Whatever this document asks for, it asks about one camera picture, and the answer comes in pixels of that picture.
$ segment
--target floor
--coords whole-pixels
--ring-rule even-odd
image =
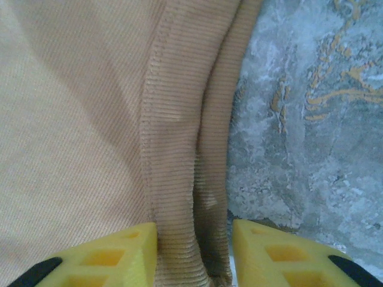
[[[265,0],[235,94],[229,230],[246,218],[383,280],[383,4]]]

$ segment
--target fabric fold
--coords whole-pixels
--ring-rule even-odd
[[[154,221],[156,286],[229,285],[226,141],[261,1],[6,3],[20,34],[1,71],[6,281]]]

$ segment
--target tan fabric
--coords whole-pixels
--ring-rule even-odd
[[[157,286],[230,282],[226,141],[260,2],[1,2],[2,282],[147,221]]]

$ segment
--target gray stone floor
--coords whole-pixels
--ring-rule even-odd
[[[338,248],[383,280],[383,2],[265,0],[229,139],[232,218]]]

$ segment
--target black rubber tip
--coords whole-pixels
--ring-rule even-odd
[[[61,263],[62,258],[60,257],[53,257],[37,263],[8,285],[8,287],[35,287]]]
[[[383,287],[383,283],[360,265],[346,258],[330,255],[329,259],[361,287]]]

